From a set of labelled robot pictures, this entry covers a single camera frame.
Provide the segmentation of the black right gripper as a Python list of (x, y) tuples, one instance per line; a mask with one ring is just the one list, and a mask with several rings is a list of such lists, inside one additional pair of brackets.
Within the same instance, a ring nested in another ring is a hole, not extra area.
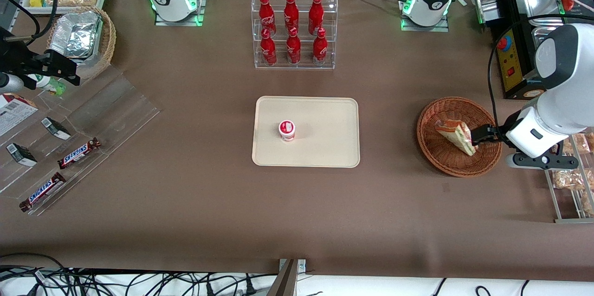
[(27, 46), (22, 41), (6, 41), (12, 36), (8, 30), (0, 28), (0, 88), (60, 87), (64, 82), (81, 84), (81, 78), (76, 74), (77, 64), (56, 50), (34, 55), (34, 61), (40, 65), (40, 69), (34, 70)]

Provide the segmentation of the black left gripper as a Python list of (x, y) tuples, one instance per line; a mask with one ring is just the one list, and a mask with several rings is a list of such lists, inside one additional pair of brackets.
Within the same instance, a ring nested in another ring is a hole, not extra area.
[(507, 134), (515, 128), (521, 112), (514, 112), (507, 117), (503, 124), (499, 124), (498, 116), (495, 113), (496, 126), (482, 125), (472, 130), (472, 144), (479, 146), (490, 142), (503, 142), (506, 145), (516, 145)]

